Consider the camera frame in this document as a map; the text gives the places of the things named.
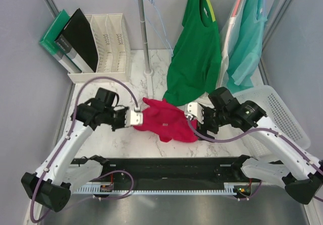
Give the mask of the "red t shirt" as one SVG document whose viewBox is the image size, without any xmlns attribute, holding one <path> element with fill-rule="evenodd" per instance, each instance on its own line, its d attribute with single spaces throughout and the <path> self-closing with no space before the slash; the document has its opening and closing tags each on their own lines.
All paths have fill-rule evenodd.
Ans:
<svg viewBox="0 0 323 225">
<path fill-rule="evenodd" d="M 193 143 L 198 140 L 189 127 L 182 110 L 167 103 L 164 99 L 155 100 L 144 97 L 142 100 L 148 107 L 142 112 L 143 124 L 135 126 L 136 130 L 153 132 L 162 142 L 174 140 Z"/>
</svg>

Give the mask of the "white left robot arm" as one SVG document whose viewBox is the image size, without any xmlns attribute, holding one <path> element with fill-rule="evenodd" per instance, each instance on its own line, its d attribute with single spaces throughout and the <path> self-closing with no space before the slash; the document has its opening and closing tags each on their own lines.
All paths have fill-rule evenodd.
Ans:
<svg viewBox="0 0 323 225">
<path fill-rule="evenodd" d="M 111 169 L 105 166 L 108 159 L 94 155 L 78 170 L 68 172 L 76 153 L 95 129 L 110 125 L 112 130 L 125 128 L 129 107 L 117 104 L 119 95 L 99 88 L 96 96 L 77 105 L 71 115 L 72 130 L 68 131 L 42 165 L 34 172 L 26 172 L 21 183 L 28 197 L 54 212 L 61 211 L 74 190 L 87 182 L 106 181 Z"/>
</svg>

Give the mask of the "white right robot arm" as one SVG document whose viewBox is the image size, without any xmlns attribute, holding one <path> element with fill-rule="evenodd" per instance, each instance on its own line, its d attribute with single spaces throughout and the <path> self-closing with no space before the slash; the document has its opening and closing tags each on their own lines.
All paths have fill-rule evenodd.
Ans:
<svg viewBox="0 0 323 225">
<path fill-rule="evenodd" d="M 231 168 L 232 178 L 243 181 L 258 179 L 283 188 L 301 204 L 309 204 L 322 187 L 322 161 L 297 145 L 280 130 L 261 105 L 252 100 L 239 101 L 229 89 L 220 87 L 208 96 L 212 107 L 199 102 L 187 106 L 186 115 L 198 121 L 194 133 L 203 140 L 222 143 L 207 132 L 217 134 L 220 127 L 230 125 L 242 134 L 225 140 L 232 142 L 251 136 L 265 146 L 281 164 L 242 155 Z"/>
</svg>

